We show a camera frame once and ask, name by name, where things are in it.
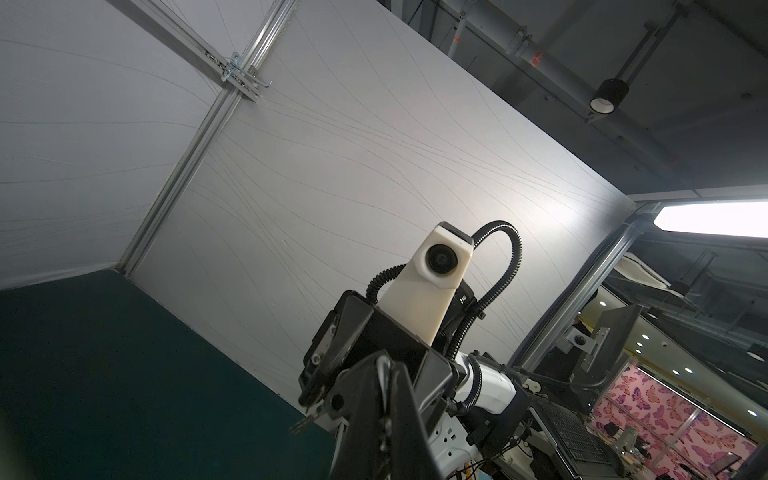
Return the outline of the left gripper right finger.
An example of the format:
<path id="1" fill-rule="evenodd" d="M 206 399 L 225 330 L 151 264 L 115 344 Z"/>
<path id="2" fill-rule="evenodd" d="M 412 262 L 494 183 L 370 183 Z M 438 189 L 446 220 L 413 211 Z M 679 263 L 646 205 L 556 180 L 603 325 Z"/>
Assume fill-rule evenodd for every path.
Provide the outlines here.
<path id="1" fill-rule="evenodd" d="M 395 363 L 389 380 L 389 458 L 392 479 L 442 479 L 429 448 L 407 369 Z"/>

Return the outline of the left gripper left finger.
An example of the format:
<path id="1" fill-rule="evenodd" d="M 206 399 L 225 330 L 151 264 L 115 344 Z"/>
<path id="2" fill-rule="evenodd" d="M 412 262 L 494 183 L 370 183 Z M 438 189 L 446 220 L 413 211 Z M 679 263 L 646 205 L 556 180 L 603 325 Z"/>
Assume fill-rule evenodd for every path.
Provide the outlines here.
<path id="1" fill-rule="evenodd" d="M 331 393 L 332 413 L 347 421 L 331 479 L 380 479 L 386 473 L 390 358 L 379 351 L 341 375 Z"/>

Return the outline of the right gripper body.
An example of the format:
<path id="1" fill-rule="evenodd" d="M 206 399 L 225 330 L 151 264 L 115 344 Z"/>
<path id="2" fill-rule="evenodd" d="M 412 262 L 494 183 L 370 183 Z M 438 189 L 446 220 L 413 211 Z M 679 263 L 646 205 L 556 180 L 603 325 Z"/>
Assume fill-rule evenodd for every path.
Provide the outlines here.
<path id="1" fill-rule="evenodd" d="M 466 415 L 477 404 L 477 358 L 470 356 L 464 366 L 457 361 L 449 365 L 445 355 L 474 300 L 471 290 L 458 290 L 428 346 L 369 299 L 352 290 L 344 292 L 303 359 L 299 404 L 314 409 L 306 421 L 329 430 L 347 419 L 360 396 L 343 391 L 342 377 L 367 357 L 381 355 L 387 356 L 390 366 L 405 367 L 416 412 L 427 430 L 445 413 Z"/>

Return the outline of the silver key bunch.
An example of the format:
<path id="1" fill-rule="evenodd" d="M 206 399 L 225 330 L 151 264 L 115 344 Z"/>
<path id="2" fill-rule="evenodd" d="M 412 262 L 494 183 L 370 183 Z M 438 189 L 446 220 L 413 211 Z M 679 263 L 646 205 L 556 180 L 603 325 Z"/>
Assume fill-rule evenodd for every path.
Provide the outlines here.
<path id="1" fill-rule="evenodd" d="M 316 419 L 317 419 L 316 413 L 312 413 L 310 415 L 305 416 L 300 421 L 298 421 L 296 424 L 291 426 L 291 428 L 290 428 L 291 433 L 294 434 L 294 435 L 301 433 L 309 425 L 314 424 Z"/>

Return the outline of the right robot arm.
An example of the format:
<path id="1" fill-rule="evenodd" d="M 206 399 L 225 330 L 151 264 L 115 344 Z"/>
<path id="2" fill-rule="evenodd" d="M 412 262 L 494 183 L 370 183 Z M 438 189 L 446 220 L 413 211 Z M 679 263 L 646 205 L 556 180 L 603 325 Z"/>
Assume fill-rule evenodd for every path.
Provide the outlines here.
<path id="1" fill-rule="evenodd" d="M 339 424 L 332 479 L 449 479 L 501 457 L 530 404 L 477 353 L 453 360 L 354 291 L 315 334 L 299 376 L 311 421 Z"/>

